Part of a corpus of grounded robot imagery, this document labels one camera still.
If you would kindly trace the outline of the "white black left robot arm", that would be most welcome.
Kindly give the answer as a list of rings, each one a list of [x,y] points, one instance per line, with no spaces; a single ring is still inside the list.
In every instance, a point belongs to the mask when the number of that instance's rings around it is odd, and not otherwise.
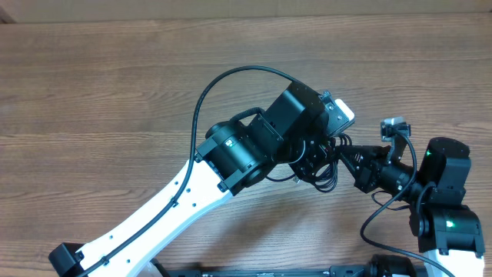
[[[48,260],[60,276],[140,275],[194,221],[276,165],[315,176],[328,157],[324,142],[353,120],[342,100],[292,82],[267,110],[213,125],[171,182],[117,227],[84,245],[64,242]]]

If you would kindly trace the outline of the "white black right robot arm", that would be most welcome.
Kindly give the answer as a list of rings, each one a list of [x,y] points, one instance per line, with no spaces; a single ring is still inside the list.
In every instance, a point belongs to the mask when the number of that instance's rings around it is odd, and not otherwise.
[[[415,156],[410,139],[391,136],[388,147],[344,145],[338,157],[364,193],[380,189],[391,198],[364,222],[367,227],[393,202],[406,202],[409,226],[417,238],[417,252],[376,242],[361,230],[368,244],[423,262],[429,276],[482,276],[485,243],[480,220],[463,203],[470,172],[470,149],[452,138],[429,141],[421,163],[405,165],[404,150]]]

